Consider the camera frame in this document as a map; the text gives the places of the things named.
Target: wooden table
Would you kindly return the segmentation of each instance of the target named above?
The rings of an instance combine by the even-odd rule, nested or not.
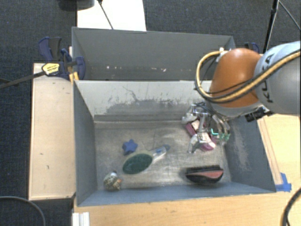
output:
[[[290,193],[75,206],[74,211],[90,212],[91,226],[278,226],[288,200],[301,187],[300,118],[283,115],[265,117],[260,129],[270,138],[280,171],[286,174],[288,182],[292,184]],[[292,226],[301,225],[300,199],[294,204],[289,220]]]

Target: bin floor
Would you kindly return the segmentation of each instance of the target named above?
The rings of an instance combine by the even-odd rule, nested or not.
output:
[[[127,156],[124,156],[122,145],[130,139],[138,144],[136,151],[148,151],[164,144],[170,145],[170,150],[145,171],[125,174],[122,166]],[[189,140],[190,135],[180,121],[95,121],[98,190],[104,189],[104,177],[114,170],[123,179],[121,188],[192,184],[184,176],[184,169],[210,165],[220,165],[224,169],[221,181],[231,181],[223,147],[189,154]]]

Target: gray bin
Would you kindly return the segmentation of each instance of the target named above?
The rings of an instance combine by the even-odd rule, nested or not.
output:
[[[195,66],[219,47],[234,48],[232,37],[73,28],[73,56],[84,56],[87,64],[85,79],[73,88],[78,206],[276,191],[255,121],[231,121],[225,147],[186,153],[190,136],[181,117],[191,103],[202,101],[193,90]],[[121,147],[130,139],[137,151],[163,144],[171,149],[146,171],[126,175]],[[185,179],[186,167],[215,164],[224,169],[217,184]],[[120,191],[108,192],[103,178],[113,170],[123,182]]]

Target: seashell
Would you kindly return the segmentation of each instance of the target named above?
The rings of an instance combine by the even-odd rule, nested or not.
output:
[[[105,176],[103,185],[108,191],[117,191],[120,190],[121,182],[122,180],[117,176],[117,173],[113,171]]]

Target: gray carpet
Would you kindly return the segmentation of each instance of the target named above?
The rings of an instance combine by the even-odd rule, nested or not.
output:
[[[71,45],[76,3],[70,0],[0,0],[0,77],[14,80],[32,72],[43,58],[45,36]],[[232,35],[236,45],[263,49],[273,0],[143,0],[147,30]],[[300,24],[300,0],[281,0]],[[279,7],[270,46],[300,40],[300,31]],[[0,196],[26,198],[29,167],[31,82],[0,91]],[[71,224],[71,201],[39,202],[47,225]],[[27,204],[0,201],[0,225],[41,225]]]

